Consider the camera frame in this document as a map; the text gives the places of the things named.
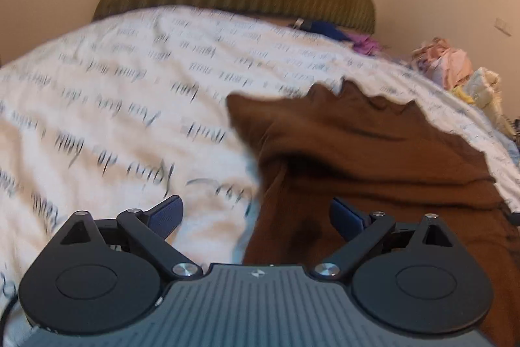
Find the peach pink clothes pile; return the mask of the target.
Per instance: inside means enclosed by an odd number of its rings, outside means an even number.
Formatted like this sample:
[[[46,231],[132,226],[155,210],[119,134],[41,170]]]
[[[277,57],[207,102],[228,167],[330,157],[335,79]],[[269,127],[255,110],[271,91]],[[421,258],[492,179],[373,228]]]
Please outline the peach pink clothes pile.
[[[465,83],[473,74],[467,52],[439,37],[412,51],[411,67],[448,91]]]

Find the brown cloth garment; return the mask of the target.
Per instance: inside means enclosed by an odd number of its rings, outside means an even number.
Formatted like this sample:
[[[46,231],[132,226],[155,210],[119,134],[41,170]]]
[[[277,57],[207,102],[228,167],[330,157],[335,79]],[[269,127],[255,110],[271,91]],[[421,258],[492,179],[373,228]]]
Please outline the brown cloth garment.
[[[485,155],[429,123],[414,102],[368,97],[353,82],[339,92],[227,97],[230,122],[255,156],[261,207],[243,261],[312,266],[342,246],[330,222],[341,198],[403,222],[433,212],[490,277],[494,302],[484,333],[519,343],[519,233]]]

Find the blue garment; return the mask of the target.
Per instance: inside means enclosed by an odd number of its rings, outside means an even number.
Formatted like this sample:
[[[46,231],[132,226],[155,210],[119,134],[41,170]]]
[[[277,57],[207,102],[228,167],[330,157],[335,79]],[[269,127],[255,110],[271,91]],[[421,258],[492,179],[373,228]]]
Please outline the blue garment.
[[[307,33],[314,33],[323,35],[335,41],[350,41],[351,38],[339,30],[332,23],[325,21],[313,21],[308,19],[296,19],[295,22],[289,25],[294,30],[305,31]]]

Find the wall switch plate right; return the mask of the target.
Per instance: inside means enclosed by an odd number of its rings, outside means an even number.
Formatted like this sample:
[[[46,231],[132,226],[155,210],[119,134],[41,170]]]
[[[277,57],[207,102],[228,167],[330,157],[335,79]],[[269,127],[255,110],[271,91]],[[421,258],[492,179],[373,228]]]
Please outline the wall switch plate right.
[[[496,18],[494,20],[494,28],[508,37],[512,36],[509,23],[503,19]]]

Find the white script-print bed cover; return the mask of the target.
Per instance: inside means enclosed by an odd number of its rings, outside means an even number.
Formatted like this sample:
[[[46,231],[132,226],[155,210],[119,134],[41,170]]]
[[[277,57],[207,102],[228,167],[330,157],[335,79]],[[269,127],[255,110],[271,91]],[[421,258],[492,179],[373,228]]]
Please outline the white script-print bed cover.
[[[238,261],[255,219],[252,158],[228,126],[230,92],[297,97],[343,78],[415,100],[487,156],[509,209],[519,170],[488,119],[416,71],[325,37],[216,10],[104,19],[1,68],[1,299],[76,209],[111,218],[179,194],[171,237],[201,264]]]

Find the purple pink garment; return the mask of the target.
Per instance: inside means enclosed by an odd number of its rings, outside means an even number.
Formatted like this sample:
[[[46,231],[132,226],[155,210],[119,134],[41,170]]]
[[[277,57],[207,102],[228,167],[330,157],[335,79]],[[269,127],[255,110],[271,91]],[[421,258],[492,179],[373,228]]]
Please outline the purple pink garment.
[[[379,56],[383,52],[380,43],[368,34],[350,33],[348,37],[353,44],[353,50],[364,56]]]

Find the yellow cloth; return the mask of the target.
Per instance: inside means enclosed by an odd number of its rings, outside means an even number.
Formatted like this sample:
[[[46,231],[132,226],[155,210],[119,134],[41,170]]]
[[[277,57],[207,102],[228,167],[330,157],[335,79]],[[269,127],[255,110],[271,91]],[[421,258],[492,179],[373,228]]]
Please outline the yellow cloth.
[[[464,103],[467,103],[468,105],[474,105],[475,102],[473,100],[473,97],[469,95],[464,89],[463,86],[456,86],[451,90],[451,94],[463,101]]]

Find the cream yellow blanket pile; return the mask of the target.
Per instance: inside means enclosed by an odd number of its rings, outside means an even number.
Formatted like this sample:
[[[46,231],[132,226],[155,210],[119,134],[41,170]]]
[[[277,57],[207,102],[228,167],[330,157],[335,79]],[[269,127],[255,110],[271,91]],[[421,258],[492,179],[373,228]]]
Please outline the cream yellow blanket pile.
[[[503,112],[501,78],[498,73],[480,67],[469,77],[463,89],[494,128],[509,139],[515,139],[515,130]]]

